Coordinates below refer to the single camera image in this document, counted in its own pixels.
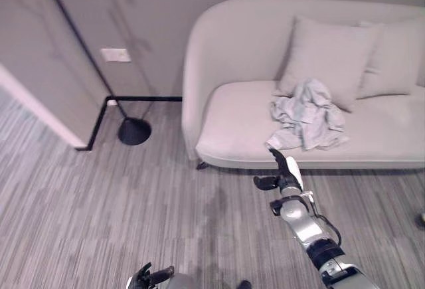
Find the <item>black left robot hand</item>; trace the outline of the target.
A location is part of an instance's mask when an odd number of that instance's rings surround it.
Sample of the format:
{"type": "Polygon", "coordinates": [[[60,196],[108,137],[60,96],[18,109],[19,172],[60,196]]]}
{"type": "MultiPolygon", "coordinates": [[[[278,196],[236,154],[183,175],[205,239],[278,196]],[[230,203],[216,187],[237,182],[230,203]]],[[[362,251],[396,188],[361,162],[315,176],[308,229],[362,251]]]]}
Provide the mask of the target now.
{"type": "Polygon", "coordinates": [[[175,273],[174,266],[169,266],[156,272],[151,272],[152,263],[148,262],[141,267],[135,274],[129,277],[126,289],[148,289],[157,288],[157,285],[172,278],[175,273]]]}

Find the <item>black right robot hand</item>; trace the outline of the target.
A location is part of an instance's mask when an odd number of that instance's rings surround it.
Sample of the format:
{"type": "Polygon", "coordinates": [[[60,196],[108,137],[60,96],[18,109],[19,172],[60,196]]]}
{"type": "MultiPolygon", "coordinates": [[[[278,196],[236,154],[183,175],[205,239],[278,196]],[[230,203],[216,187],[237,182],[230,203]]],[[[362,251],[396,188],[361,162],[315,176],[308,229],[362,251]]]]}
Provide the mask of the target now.
{"type": "Polygon", "coordinates": [[[269,148],[268,150],[274,156],[280,174],[278,176],[268,177],[255,176],[253,178],[255,186],[262,191],[269,191],[277,188],[282,191],[288,187],[295,187],[303,191],[303,187],[298,178],[290,171],[290,167],[288,166],[289,158],[285,158],[283,154],[274,148],[269,148]]]}

